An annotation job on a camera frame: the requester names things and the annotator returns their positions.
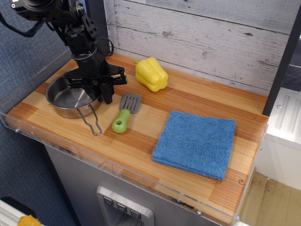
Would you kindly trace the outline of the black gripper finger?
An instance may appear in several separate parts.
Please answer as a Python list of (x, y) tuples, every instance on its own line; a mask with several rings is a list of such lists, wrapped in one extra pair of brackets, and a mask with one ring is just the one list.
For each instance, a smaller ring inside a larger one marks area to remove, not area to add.
[(114, 86), (112, 83), (102, 83), (100, 86), (101, 93), (106, 104), (112, 103), (112, 96), (114, 94)]
[(102, 93), (99, 86), (83, 86), (82, 88), (92, 101), (101, 100)]

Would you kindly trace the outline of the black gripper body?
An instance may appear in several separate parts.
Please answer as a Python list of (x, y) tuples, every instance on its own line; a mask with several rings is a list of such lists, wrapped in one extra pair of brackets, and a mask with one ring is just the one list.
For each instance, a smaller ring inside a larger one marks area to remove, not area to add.
[(127, 84), (125, 69), (107, 63), (105, 56), (97, 50), (87, 54), (72, 54), (72, 59), (75, 60), (78, 68), (63, 75), (70, 88), (101, 86), (106, 83), (112, 85)]

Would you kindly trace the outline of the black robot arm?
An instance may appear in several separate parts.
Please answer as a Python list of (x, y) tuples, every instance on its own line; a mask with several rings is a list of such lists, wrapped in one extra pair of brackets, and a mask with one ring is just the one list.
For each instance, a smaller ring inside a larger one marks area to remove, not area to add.
[(63, 77), (71, 89), (82, 88), (89, 95), (100, 92), (110, 104), (115, 85), (127, 83), (125, 69), (106, 62), (113, 54), (111, 41), (97, 35), (96, 24), (78, 0), (12, 0), (10, 6), (21, 17), (35, 21), (27, 32), (13, 28), (16, 33), (32, 37), (43, 25), (55, 31), (69, 47), (78, 68)]

